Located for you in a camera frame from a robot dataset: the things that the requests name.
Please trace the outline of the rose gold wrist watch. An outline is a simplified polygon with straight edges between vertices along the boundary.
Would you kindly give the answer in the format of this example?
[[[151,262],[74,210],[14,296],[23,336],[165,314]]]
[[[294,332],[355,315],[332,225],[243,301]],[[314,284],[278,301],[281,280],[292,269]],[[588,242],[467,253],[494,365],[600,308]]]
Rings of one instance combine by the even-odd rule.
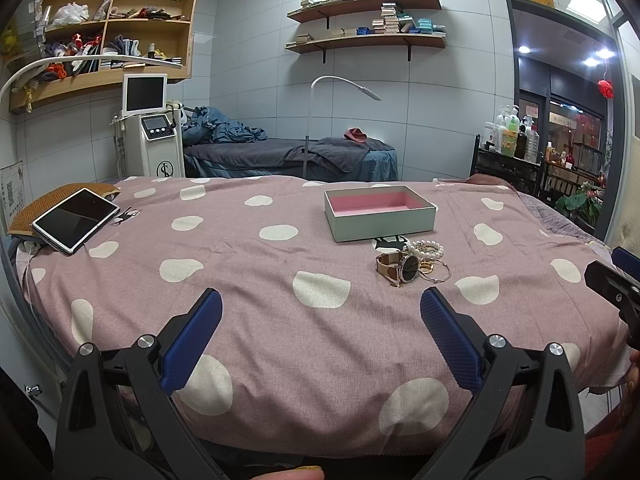
[[[393,252],[376,257],[375,270],[392,286],[413,282],[419,274],[420,260],[413,254]]]

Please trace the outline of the green potted plant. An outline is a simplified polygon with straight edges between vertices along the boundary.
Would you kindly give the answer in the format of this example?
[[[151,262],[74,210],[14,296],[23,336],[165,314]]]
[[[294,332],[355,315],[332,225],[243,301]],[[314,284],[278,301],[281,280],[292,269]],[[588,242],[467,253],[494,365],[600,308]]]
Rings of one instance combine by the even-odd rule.
[[[584,182],[574,194],[561,196],[554,209],[574,223],[582,222],[595,228],[603,205],[604,188]]]

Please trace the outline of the black trolley with bottles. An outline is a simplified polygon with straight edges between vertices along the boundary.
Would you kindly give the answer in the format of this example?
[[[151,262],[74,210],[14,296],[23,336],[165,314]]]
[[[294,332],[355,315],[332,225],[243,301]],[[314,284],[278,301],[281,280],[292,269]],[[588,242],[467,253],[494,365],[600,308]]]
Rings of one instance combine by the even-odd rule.
[[[542,181],[540,137],[533,117],[518,116],[518,106],[503,105],[476,137],[470,175],[486,174],[536,196]]]

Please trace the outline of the lower wall shelf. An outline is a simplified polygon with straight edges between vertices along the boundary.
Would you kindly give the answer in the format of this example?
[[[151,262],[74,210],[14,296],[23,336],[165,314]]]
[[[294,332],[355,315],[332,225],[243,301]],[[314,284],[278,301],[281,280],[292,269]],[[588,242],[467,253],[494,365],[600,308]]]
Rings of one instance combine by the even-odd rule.
[[[296,21],[298,24],[323,20],[326,26],[329,26],[331,18],[339,15],[355,14],[357,12],[356,6],[360,4],[364,4],[371,9],[373,1],[341,1],[335,6],[311,6],[310,8],[290,12],[288,18]],[[326,52],[329,50],[338,49],[406,47],[407,60],[410,61],[413,47],[445,49],[446,45],[446,38],[438,35],[409,34],[408,32],[406,34],[404,32],[398,32],[398,34],[380,34],[379,32],[374,32],[373,34],[358,34],[358,32],[355,32],[354,34],[350,34],[349,32],[342,32],[340,36],[335,37],[317,39],[307,37],[302,41],[295,39],[294,41],[288,42],[285,45],[285,49],[297,54],[319,51],[323,55],[326,55]]]

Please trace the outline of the black tablet white frame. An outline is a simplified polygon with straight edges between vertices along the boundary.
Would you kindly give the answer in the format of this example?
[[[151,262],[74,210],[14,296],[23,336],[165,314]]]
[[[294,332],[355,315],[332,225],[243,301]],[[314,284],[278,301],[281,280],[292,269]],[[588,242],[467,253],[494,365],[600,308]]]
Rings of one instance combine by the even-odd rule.
[[[119,213],[119,206],[111,200],[81,188],[35,218],[32,229],[58,252],[70,256]]]

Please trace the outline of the wall poster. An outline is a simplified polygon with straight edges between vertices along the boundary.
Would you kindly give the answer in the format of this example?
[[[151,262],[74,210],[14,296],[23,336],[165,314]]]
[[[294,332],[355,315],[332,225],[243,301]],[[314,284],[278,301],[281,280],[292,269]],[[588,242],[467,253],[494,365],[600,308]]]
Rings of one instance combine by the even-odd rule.
[[[6,223],[25,207],[24,164],[21,160],[1,169],[1,200]]]

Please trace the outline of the pink polka dot bedsheet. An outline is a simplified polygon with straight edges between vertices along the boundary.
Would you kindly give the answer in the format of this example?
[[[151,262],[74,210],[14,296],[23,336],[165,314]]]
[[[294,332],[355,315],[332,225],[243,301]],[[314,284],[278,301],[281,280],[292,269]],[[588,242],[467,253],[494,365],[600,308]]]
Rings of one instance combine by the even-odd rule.
[[[338,244],[323,184],[299,178],[129,178],[122,218],[71,256],[24,242],[25,297],[68,351],[157,333],[206,288],[221,323],[175,402],[202,439],[267,453],[426,453],[469,402],[420,317],[426,281],[392,286],[375,270],[390,244]],[[579,389],[624,377],[616,309],[582,274],[604,245],[563,233],[505,183],[416,182],[437,206],[430,239],[454,310],[535,350],[557,342]]]

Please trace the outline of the red hanging ornament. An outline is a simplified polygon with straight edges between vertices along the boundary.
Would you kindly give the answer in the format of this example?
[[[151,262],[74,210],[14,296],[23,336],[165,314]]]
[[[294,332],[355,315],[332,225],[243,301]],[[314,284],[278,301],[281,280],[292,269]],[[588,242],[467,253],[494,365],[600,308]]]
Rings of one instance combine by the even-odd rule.
[[[614,89],[611,81],[606,79],[600,79],[597,82],[597,87],[601,93],[601,96],[603,96],[605,99],[607,100],[614,99]]]

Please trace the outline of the thin silver bangle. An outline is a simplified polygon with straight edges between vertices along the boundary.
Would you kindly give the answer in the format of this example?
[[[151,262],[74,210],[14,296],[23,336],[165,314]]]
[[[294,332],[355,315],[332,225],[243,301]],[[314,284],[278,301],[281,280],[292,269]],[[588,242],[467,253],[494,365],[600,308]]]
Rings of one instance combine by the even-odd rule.
[[[442,260],[421,260],[419,274],[422,280],[432,284],[445,283],[451,278],[450,267]]]

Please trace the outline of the wooden wall cabinet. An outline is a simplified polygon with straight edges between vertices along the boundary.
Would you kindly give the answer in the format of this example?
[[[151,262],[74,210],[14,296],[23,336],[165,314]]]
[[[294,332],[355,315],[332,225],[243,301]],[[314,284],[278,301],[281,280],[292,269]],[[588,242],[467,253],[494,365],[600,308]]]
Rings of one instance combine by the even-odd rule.
[[[118,47],[130,47],[146,58],[153,50],[158,58],[173,60],[184,67],[183,78],[192,73],[194,18],[196,0],[43,0],[43,10],[56,12],[69,3],[88,8],[88,18],[74,24],[44,26],[46,44],[88,44],[96,53],[112,53]],[[10,110],[18,114],[30,106],[49,104],[66,99],[75,93],[98,91],[121,84],[116,76],[89,76],[98,70],[125,68],[122,62],[111,65],[96,62],[70,64],[65,78],[40,82],[35,89],[26,90],[14,84]]]

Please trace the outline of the green box pink lining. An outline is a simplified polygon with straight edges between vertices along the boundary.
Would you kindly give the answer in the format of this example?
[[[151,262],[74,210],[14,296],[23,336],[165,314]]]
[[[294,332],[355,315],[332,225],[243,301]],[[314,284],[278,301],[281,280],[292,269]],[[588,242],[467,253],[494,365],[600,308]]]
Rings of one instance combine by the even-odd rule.
[[[337,243],[434,230],[437,206],[407,185],[324,192],[324,212]]]

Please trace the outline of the white beauty machine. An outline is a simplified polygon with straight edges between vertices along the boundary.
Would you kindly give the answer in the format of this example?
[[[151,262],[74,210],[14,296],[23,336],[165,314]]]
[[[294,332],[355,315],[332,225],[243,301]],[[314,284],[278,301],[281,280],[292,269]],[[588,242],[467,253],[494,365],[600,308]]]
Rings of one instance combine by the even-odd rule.
[[[120,178],[184,176],[182,106],[168,99],[167,83],[161,74],[124,76],[122,110],[112,120]]]

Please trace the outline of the upper wall shelf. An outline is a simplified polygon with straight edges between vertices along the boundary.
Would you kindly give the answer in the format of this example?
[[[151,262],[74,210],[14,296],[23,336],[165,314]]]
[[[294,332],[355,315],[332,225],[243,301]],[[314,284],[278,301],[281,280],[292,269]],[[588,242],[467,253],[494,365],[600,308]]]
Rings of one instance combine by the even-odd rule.
[[[379,11],[383,6],[397,10],[440,10],[442,0],[300,0],[299,8],[286,16],[297,23],[326,20],[345,14]]]

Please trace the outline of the red cloth on bed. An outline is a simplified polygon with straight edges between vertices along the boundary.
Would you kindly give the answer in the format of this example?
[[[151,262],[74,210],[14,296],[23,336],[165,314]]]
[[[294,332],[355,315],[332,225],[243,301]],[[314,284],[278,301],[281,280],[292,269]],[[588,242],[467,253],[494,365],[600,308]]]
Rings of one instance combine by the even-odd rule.
[[[368,136],[357,127],[347,129],[344,138],[356,143],[366,143],[368,140]]]

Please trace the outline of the massage bed blue cover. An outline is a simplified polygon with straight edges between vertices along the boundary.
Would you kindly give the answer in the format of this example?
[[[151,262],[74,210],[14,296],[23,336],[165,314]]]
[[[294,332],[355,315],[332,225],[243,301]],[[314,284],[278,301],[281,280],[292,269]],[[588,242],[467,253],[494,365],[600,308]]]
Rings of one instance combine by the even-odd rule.
[[[387,182],[398,179],[395,149],[368,136],[366,143],[340,138],[277,139],[215,107],[190,108],[181,126],[189,177],[288,176],[321,182]]]

